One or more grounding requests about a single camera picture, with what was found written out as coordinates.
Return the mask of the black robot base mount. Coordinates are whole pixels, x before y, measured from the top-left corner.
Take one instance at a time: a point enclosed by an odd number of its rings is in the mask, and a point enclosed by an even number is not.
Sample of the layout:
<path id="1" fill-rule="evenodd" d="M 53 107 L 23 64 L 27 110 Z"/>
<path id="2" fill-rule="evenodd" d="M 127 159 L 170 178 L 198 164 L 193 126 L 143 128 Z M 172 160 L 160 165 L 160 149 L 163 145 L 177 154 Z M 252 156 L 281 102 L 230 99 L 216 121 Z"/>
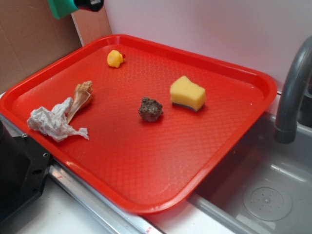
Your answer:
<path id="1" fill-rule="evenodd" d="M 38 199 L 52 156 L 30 136 L 11 136 L 0 124 L 0 223 Z"/>

